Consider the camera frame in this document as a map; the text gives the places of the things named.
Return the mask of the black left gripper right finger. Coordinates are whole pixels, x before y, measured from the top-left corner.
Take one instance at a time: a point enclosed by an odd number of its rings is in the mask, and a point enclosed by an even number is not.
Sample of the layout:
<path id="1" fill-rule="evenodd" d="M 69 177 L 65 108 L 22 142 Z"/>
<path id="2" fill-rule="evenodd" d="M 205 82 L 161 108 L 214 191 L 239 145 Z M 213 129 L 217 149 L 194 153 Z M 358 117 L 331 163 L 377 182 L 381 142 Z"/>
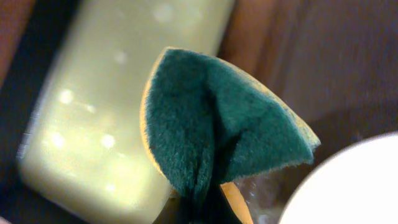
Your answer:
<path id="1" fill-rule="evenodd" d="M 205 199 L 206 224 L 241 224 L 219 185 L 209 188 Z"/>

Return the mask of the cream yellow plate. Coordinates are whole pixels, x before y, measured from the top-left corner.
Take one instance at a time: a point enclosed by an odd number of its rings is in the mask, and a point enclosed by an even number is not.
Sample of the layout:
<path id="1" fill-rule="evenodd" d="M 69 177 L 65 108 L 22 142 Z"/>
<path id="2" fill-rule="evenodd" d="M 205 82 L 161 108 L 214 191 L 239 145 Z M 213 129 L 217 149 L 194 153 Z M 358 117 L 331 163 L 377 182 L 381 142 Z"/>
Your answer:
<path id="1" fill-rule="evenodd" d="M 280 224 L 397 224 L 397 133 L 344 148 L 314 169 Z"/>

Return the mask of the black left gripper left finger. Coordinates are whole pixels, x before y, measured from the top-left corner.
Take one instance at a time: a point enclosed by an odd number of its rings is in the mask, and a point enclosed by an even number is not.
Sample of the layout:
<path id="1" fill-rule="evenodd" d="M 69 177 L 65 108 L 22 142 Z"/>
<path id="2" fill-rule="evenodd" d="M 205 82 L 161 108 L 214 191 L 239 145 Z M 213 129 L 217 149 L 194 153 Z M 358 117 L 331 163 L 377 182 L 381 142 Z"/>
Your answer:
<path id="1" fill-rule="evenodd" d="M 193 201 L 173 189 L 153 224 L 189 224 L 199 219 L 200 211 Z"/>

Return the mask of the green and yellow sponge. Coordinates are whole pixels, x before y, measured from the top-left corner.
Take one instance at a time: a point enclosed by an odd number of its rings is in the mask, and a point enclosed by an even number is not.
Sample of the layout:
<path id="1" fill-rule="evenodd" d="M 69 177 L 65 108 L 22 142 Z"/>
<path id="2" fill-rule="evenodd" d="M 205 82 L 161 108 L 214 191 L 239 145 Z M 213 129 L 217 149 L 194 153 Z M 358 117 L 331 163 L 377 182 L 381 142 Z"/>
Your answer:
<path id="1" fill-rule="evenodd" d="M 142 143 L 153 166 L 205 223 L 219 185 L 241 223 L 251 223 L 235 180 L 310 164 L 320 145 L 311 127 L 261 82 L 222 59 L 163 49 L 140 108 Z"/>

